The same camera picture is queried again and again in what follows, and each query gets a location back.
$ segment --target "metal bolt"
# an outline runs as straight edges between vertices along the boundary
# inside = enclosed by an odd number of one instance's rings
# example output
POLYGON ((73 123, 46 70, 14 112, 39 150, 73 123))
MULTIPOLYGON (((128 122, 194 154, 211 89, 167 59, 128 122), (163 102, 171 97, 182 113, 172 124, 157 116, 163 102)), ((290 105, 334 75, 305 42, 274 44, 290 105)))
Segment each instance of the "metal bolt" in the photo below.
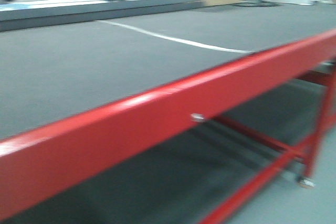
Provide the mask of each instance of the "metal bolt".
POLYGON ((196 122, 196 123, 203 123, 203 122, 205 122, 204 116, 201 115, 201 114, 196 114, 196 113, 191 114, 191 120, 193 122, 196 122))

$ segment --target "red steel beam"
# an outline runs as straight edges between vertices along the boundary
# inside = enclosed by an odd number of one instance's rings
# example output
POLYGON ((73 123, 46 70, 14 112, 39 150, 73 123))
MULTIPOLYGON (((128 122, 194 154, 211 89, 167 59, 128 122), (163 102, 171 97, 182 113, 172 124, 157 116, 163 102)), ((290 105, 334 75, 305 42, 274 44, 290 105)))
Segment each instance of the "red steel beam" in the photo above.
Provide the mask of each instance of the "red steel beam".
POLYGON ((330 119, 329 115, 331 113, 331 108, 335 97, 335 87, 336 87, 336 66, 334 65, 332 68, 332 73, 328 78, 327 90, 322 100, 321 105, 322 107, 316 122, 314 137, 311 140, 306 159, 304 160, 306 166, 304 167, 303 175, 308 178, 311 177, 312 175, 312 171, 316 162, 316 157, 321 147, 322 137, 325 134, 326 129, 328 127, 330 119))
POLYGON ((304 138, 293 151, 286 151, 254 178, 242 186, 225 202, 204 218, 199 224, 219 224, 230 217, 243 203, 249 200, 262 186, 266 185, 295 158, 295 152, 302 152, 309 144, 311 136, 304 138))
POLYGON ((254 54, 0 142, 0 220, 336 55, 336 30, 254 54))
POLYGON ((329 74, 316 71, 308 71, 307 73, 299 76, 297 79, 326 86, 328 85, 329 74))
POLYGON ((258 131, 255 131, 249 127, 246 127, 245 125, 242 125, 230 118, 227 118, 227 117, 224 117, 224 116, 216 116, 214 118, 214 120, 216 122, 219 122, 245 136, 248 136, 248 137, 251 137, 253 140, 263 144, 263 145, 266 145, 274 150, 277 150, 277 151, 292 151, 295 153, 295 156, 298 157, 298 158, 303 158, 304 157, 304 153, 303 152, 297 152, 295 151, 295 149, 288 145, 288 144, 285 144, 281 141, 278 141, 264 133, 261 133, 261 132, 258 132, 258 131))

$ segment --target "red table leg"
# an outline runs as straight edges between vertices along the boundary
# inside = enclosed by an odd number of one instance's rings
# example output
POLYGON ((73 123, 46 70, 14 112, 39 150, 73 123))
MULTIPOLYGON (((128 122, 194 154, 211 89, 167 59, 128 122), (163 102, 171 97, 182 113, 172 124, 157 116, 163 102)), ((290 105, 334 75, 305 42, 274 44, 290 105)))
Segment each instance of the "red table leg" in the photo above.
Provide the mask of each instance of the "red table leg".
POLYGON ((332 72, 326 82, 326 91, 321 103, 321 109, 316 122, 316 128, 311 138, 311 142, 307 149, 307 155, 304 159, 304 170, 302 176, 299 178, 298 182, 300 186, 304 188, 314 187, 314 183, 310 179, 313 171, 314 164, 316 162, 316 157, 321 146, 322 138, 325 131, 329 127, 330 122, 330 112, 332 108, 333 98, 335 96, 336 87, 336 66, 332 68, 332 72))

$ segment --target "gray platform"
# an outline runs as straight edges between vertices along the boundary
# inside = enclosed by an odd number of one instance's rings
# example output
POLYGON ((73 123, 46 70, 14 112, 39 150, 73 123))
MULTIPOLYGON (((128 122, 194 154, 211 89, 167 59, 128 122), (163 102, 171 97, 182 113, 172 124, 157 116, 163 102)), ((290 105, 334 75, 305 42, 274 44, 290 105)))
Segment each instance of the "gray platform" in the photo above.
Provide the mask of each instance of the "gray platform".
MULTIPOLYGON (((261 51, 336 27, 336 6, 218 6, 114 19, 213 46, 261 51)), ((0 138, 224 64, 213 51, 99 22, 0 33, 0 138)))

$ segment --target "caster wheel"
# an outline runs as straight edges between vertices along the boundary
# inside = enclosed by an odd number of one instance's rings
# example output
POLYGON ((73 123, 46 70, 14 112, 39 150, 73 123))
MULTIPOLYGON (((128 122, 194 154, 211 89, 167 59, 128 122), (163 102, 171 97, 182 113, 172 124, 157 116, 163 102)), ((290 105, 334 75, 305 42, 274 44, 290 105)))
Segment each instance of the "caster wheel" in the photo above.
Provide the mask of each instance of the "caster wheel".
POLYGON ((306 178, 306 177, 299 177, 298 184, 299 186, 306 188, 306 189, 312 189, 315 187, 315 183, 310 178, 306 178))

